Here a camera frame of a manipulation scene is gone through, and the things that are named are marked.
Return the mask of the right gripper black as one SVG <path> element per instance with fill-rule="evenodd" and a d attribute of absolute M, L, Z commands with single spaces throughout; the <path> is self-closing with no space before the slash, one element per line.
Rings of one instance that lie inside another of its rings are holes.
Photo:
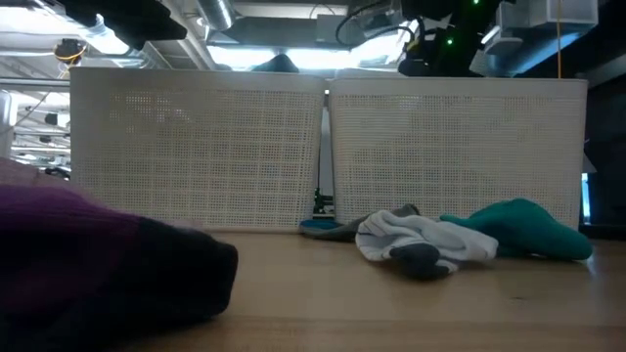
<path fill-rule="evenodd" d="M 460 19 L 435 22 L 428 27 L 424 19 L 414 36 L 404 44 L 397 70 L 404 76 L 468 77 L 470 63 L 489 27 L 489 19 Z"/>

